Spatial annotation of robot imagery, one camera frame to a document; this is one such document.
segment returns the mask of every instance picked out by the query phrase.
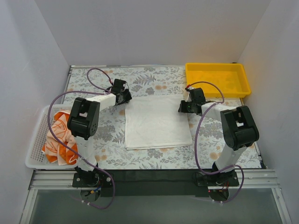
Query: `white mesh basket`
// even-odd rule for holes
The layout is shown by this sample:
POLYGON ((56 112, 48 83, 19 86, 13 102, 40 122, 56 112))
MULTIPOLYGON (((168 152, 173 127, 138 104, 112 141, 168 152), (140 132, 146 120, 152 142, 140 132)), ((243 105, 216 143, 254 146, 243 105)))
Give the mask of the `white mesh basket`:
MULTIPOLYGON (((56 104, 53 105, 51 110, 51 124, 53 124, 53 117, 54 114, 61 110, 70 110, 71 105, 63 105, 63 104, 56 104)), ((27 152, 26 161, 25 164, 29 168, 35 168, 35 169, 71 169, 78 165, 78 163, 74 165, 63 165, 59 166, 58 162, 50 163, 47 159, 47 157, 42 152, 42 147, 45 144, 46 141, 46 135, 49 130, 48 128, 48 122, 47 122, 47 115, 49 111, 49 106, 46 106, 41 116, 39 117, 39 120, 36 124, 36 127, 34 129, 34 133, 30 142, 29 150, 27 152)))

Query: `patterned mat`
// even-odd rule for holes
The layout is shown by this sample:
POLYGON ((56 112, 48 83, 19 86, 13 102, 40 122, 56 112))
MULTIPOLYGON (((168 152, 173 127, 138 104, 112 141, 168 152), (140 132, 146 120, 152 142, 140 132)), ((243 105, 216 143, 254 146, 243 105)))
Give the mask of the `patterned mat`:
MULTIPOLYGON (((104 68, 112 79, 126 80, 132 97, 149 95, 184 94, 186 86, 184 67, 122 67, 104 68)), ((67 90, 98 91, 86 78, 88 69, 73 69, 67 90)), ((107 77, 92 71, 91 80, 107 88, 107 77)), ((72 104, 76 97, 91 97, 86 94, 68 94, 64 104, 72 104)), ((225 105, 240 106, 238 98, 227 98, 225 105)), ((188 114, 192 138, 195 138, 200 116, 188 114)), ((224 147, 221 122, 205 118, 199 133, 198 158, 202 168, 211 168, 224 147)), ((99 167, 103 169, 187 169, 197 168, 193 146, 150 149, 125 149, 125 105, 115 106, 100 112, 98 131, 94 136, 94 148, 99 167)), ((254 146, 248 148, 238 163, 243 168, 260 168, 254 146)))

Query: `yellow tray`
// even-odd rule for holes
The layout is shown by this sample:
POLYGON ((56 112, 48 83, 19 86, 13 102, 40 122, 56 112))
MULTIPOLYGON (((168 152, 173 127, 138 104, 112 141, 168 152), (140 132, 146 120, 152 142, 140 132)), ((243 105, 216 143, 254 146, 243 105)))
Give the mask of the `yellow tray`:
MULTIPOLYGON (((187 63, 187 84, 207 81, 215 84, 224 97, 243 98, 251 93, 250 86, 242 64, 225 63, 187 63)), ((195 84, 202 88, 206 97, 220 97, 220 93, 209 84, 195 84)))

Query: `white wall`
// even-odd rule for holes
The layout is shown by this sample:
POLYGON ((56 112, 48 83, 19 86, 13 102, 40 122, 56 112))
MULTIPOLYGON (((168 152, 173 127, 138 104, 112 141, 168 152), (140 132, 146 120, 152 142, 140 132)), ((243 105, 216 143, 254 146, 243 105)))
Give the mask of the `white wall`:
POLYGON ((245 99, 260 131, 293 223, 299 223, 299 3, 272 0, 240 60, 252 94, 245 99))
POLYGON ((71 65, 238 60, 270 0, 36 0, 71 65))
POLYGON ((40 109, 63 91, 69 66, 34 0, 0 1, 0 223, 15 224, 32 170, 25 167, 40 109))

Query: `folded white towel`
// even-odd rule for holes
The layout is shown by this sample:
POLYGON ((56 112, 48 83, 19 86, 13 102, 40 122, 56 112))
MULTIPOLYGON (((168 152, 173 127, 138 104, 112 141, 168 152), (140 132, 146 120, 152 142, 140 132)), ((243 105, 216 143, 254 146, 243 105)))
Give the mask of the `folded white towel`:
POLYGON ((182 95, 135 97, 126 105, 126 149, 187 146, 192 137, 182 95))

